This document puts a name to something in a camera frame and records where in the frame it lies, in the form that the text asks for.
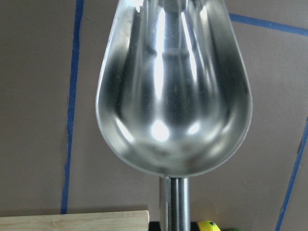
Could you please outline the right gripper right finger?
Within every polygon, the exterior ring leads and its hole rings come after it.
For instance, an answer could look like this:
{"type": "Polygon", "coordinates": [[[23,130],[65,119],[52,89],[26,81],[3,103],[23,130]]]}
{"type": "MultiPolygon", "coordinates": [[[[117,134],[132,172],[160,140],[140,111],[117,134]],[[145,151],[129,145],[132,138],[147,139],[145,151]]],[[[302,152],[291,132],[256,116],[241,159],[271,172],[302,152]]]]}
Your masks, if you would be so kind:
{"type": "Polygon", "coordinates": [[[197,222],[191,222],[191,228],[190,231],[200,231],[200,228],[198,226],[197,222]]]}

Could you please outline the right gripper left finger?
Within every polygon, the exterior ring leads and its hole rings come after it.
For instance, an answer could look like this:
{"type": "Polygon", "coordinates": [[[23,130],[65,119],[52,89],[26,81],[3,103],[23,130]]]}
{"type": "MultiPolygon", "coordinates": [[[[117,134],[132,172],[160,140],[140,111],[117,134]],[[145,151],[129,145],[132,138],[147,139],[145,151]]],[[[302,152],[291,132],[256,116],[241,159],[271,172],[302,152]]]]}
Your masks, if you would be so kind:
{"type": "Polygon", "coordinates": [[[159,221],[151,221],[151,222],[149,222],[148,231],[161,231],[159,221]]]}

